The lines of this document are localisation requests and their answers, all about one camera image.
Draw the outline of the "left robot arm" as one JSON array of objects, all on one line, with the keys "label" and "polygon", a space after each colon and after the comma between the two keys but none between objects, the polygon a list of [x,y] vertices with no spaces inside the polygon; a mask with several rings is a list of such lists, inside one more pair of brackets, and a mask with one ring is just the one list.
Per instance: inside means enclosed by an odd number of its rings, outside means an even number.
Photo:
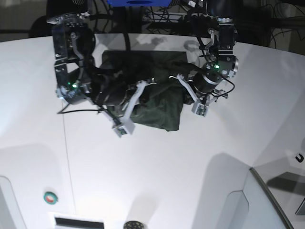
[{"label": "left robot arm", "polygon": [[175,65],[195,71],[191,88],[196,95],[215,98],[226,97],[226,92],[216,91],[222,82],[229,82],[238,70],[238,59],[233,53],[237,30],[234,19],[241,3],[238,0],[197,0],[187,12],[192,31],[199,43],[205,64],[202,67],[186,62]]}]

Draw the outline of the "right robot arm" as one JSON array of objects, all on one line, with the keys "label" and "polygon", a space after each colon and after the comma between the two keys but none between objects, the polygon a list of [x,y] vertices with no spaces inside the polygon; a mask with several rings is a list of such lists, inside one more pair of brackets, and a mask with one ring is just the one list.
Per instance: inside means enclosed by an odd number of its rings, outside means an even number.
[{"label": "right robot arm", "polygon": [[49,0],[46,21],[52,24],[51,34],[55,53],[54,71],[56,94],[67,105],[86,100],[98,107],[118,106],[127,96],[129,86],[122,67],[97,67],[93,57],[97,26],[88,22],[106,19],[123,25],[122,17],[92,14],[94,0]]}]

